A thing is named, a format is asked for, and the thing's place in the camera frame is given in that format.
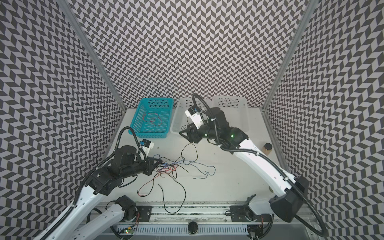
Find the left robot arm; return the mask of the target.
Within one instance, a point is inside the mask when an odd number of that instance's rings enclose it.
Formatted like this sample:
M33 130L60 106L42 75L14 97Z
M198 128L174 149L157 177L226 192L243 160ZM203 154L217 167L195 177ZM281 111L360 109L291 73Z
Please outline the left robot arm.
M139 223L141 214L137 204L128 196L121 196L109 209L81 225L124 179L139 174L149 176L161 163L161 160L150 157L155 144L146 139L139 141L131 127L124 127L119 132L119 140L126 130L132 133L135 144L122 147L116 145L113 153L85 177L72 203L36 236L37 240L93 240L120 221L127 221L131 226Z

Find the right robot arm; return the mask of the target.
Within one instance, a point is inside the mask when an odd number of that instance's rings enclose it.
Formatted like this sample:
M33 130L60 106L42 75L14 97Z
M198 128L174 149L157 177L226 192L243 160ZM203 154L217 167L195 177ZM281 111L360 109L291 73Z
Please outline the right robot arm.
M329 235L320 213L308 199L309 181L304 176L295 177L274 163L245 132L229 125L220 108L211 108L197 93L192 94L192 102L185 111L192 123L179 134L190 143L213 140L222 151L245 162L273 191L269 199L252 197L246 203L247 210L257 216L272 214L287 223L296 219L320 237Z

